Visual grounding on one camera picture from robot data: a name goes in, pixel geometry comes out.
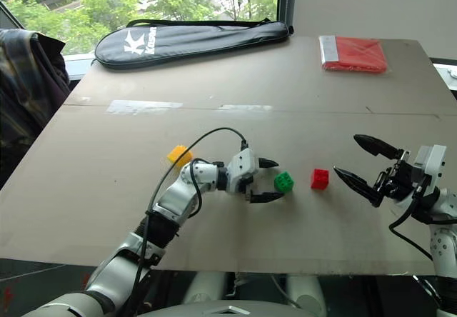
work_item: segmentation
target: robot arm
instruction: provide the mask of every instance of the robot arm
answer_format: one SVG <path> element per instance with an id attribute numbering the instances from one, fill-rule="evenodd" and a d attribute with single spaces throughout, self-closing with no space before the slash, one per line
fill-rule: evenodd
<path id="1" fill-rule="evenodd" d="M 126 311 L 136 275 L 140 273 L 139 290 L 145 293 L 153 278 L 151 266 L 156 266 L 165 248 L 189 218 L 198 203 L 199 194 L 222 190 L 229 194 L 244 193 L 251 203 L 268 202 L 283 196 L 279 192 L 254 194 L 250 189 L 259 168 L 278 164 L 256 158 L 253 151 L 242 144 L 228 164 L 193 160 L 180 171 L 176 181 L 157 199 L 138 228 L 94 271 L 86 290 L 69 293 L 26 314 L 26 317 L 99 317 L 129 315 Z M 144 261 L 139 261 L 146 238 Z"/>
<path id="2" fill-rule="evenodd" d="M 445 166 L 445 146 L 422 146 L 416 160 L 410 165 L 409 151 L 367 135 L 355 135 L 356 142 L 374 156 L 381 154 L 396 160 L 392 167 L 380 172 L 373 187 L 355 174 L 335 168 L 338 176 L 354 191 L 379 207 L 383 198 L 392 198 L 405 213 L 389 229 L 397 236 L 408 240 L 395 231 L 409 216 L 429 225 L 431 253 L 411 240 L 410 244 L 433 261 L 438 276 L 438 293 L 441 304 L 438 317 L 457 316 L 457 198 L 447 188 L 436 185 Z"/>

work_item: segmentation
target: white wall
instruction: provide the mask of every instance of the white wall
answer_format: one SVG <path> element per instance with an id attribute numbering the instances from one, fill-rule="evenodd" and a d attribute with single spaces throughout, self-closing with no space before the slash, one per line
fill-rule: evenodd
<path id="1" fill-rule="evenodd" d="M 457 59 L 457 0 L 296 0 L 298 35 L 416 39 L 432 57 Z"/>

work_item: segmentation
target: bag strap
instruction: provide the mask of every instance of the bag strap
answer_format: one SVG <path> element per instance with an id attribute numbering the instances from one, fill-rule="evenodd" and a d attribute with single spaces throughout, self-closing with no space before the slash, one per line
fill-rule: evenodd
<path id="1" fill-rule="evenodd" d="M 271 22 L 269 19 L 264 19 L 260 22 L 246 22 L 246 21 L 167 21 L 161 19 L 135 19 L 130 21 L 126 28 L 135 26 L 137 24 L 149 24 L 152 26 L 258 26 Z"/>

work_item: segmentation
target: window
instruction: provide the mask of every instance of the window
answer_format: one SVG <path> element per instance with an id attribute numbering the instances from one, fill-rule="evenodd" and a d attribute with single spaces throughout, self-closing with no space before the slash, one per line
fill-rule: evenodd
<path id="1" fill-rule="evenodd" d="M 277 0 L 2 0 L 30 30 L 66 42 L 63 53 L 87 54 L 133 19 L 260 21 L 276 19 Z"/>

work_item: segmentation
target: floor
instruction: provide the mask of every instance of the floor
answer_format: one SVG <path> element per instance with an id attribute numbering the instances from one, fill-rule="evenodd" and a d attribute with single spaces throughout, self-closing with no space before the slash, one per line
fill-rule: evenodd
<path id="1" fill-rule="evenodd" d="M 0 316 L 19 317 L 63 293 L 82 290 L 92 267 L 0 259 Z M 164 272 L 156 306 L 179 304 L 194 273 Z M 253 274 L 237 299 L 283 303 L 268 275 Z M 434 316 L 433 300 L 410 276 L 320 277 L 328 317 Z"/>

